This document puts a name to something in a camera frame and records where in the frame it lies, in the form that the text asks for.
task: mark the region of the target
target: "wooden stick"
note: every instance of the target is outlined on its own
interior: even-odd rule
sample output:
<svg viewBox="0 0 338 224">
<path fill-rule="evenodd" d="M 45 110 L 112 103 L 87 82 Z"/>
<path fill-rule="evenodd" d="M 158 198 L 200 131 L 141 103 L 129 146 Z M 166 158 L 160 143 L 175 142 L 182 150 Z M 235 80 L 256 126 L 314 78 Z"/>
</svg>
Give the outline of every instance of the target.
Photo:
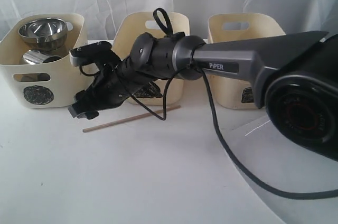
<svg viewBox="0 0 338 224">
<path fill-rule="evenodd" d="M 181 105 L 167 107 L 167 111 L 179 109 L 180 107 L 181 107 Z M 161 114 L 161 113 L 163 113 L 163 110 L 162 109 L 157 110 L 157 111 L 155 111 L 155 113 L 156 114 Z M 128 118 L 124 118 L 124 119 L 117 120 L 117 121 L 114 121 L 114 122 L 109 122 L 109 123 L 106 123 L 106 124 L 102 124 L 102 125 L 98 125 L 98 126 L 94 126 L 94 127 L 85 128 L 82 131 L 84 133 L 87 133 L 87 132 L 91 132 L 93 130 L 99 130 L 99 129 L 106 128 L 106 127 L 109 127 L 109 126 L 115 126 L 115 125 L 123 124 L 123 123 L 126 123 L 126 122 L 130 122 L 130 121 L 134 121 L 134 120 L 138 120 L 138 119 L 145 118 L 145 117 L 150 117 L 150 116 L 152 116 L 152 114 L 150 114 L 150 113 L 144 113 L 144 114 L 137 115 L 137 116 L 134 116 L 134 117 L 128 117 Z"/>
</svg>

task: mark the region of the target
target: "basket handle hole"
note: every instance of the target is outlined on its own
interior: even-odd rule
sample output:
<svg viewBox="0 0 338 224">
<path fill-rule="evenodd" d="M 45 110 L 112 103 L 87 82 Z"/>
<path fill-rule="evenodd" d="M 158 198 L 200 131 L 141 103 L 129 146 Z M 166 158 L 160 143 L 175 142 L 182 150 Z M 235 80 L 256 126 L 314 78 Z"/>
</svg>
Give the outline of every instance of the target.
<svg viewBox="0 0 338 224">
<path fill-rule="evenodd" d="M 67 30 L 68 31 L 73 30 L 73 24 L 71 22 L 66 22 L 66 24 L 67 24 Z"/>
<path fill-rule="evenodd" d="M 155 21 L 146 21 L 145 25 L 150 30 L 161 30 Z"/>
<path fill-rule="evenodd" d="M 13 79 L 18 82 L 39 82 L 39 81 L 49 81 L 51 79 L 48 73 L 25 73 L 25 74 L 15 74 Z"/>
<path fill-rule="evenodd" d="M 222 25 L 223 30 L 247 30 L 249 28 L 248 22 L 225 22 Z"/>
</svg>

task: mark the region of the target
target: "stainless steel bowl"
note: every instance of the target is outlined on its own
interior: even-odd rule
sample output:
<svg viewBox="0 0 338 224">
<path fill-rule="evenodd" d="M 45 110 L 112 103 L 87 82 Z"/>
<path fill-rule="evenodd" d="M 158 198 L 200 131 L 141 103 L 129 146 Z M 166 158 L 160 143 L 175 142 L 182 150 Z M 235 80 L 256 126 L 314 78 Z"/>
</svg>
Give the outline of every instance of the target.
<svg viewBox="0 0 338 224">
<path fill-rule="evenodd" d="M 19 28 L 19 35 L 32 49 L 51 51 L 64 45 L 67 24 L 58 18 L 41 18 Z"/>
</svg>

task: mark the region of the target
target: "white table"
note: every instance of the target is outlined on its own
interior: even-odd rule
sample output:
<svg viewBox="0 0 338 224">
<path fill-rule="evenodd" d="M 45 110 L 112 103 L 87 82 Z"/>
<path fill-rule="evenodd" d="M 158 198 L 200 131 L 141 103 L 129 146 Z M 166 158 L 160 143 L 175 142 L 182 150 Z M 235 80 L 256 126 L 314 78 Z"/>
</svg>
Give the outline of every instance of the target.
<svg viewBox="0 0 338 224">
<path fill-rule="evenodd" d="M 73 119 L 27 109 L 2 78 L 0 223 L 283 223 L 253 192 L 214 132 L 201 80 L 181 109 L 84 134 L 145 111 L 136 105 Z M 224 136 L 265 114 L 217 107 Z"/>
</svg>

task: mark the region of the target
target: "white storage bin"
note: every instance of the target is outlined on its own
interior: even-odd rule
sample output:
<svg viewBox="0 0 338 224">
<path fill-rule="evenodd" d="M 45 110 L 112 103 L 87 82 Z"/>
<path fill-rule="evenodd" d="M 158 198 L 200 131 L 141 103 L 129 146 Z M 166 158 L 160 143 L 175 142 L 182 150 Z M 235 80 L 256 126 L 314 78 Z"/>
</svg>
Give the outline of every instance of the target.
<svg viewBox="0 0 338 224">
<path fill-rule="evenodd" d="M 74 47 L 87 44 L 85 19 L 79 14 L 34 15 L 19 21 L 0 42 L 0 74 L 8 83 L 18 101 L 28 108 L 62 107 L 74 103 L 74 95 L 86 89 L 91 78 L 83 76 L 79 68 L 70 64 L 69 55 L 44 64 L 19 64 L 22 55 L 31 48 L 21 39 L 18 29 L 23 24 L 44 17 L 60 18 L 72 25 L 68 31 L 65 47 L 69 51 Z M 23 74 L 46 73 L 47 81 L 21 82 Z"/>
<path fill-rule="evenodd" d="M 168 13 L 171 20 L 174 33 L 183 31 L 185 35 L 190 34 L 189 19 L 179 13 Z M 121 58 L 127 57 L 132 49 L 132 46 L 136 38 L 144 32 L 148 32 L 156 38 L 162 38 L 165 34 L 160 30 L 154 21 L 153 12 L 138 12 L 128 15 L 122 22 L 116 37 L 114 39 L 112 50 Z M 157 80 L 155 83 L 161 89 L 163 94 L 166 80 Z M 169 87 L 167 93 L 167 104 L 173 104 L 183 95 L 184 81 L 180 79 L 174 79 Z M 146 105 L 162 105 L 163 98 L 140 98 L 140 101 Z"/>
<path fill-rule="evenodd" d="M 285 35 L 273 18 L 258 13 L 214 15 L 208 20 L 208 28 L 209 43 Z M 220 76 L 211 76 L 210 78 L 215 99 L 223 107 L 231 109 L 256 108 L 249 82 Z"/>
</svg>

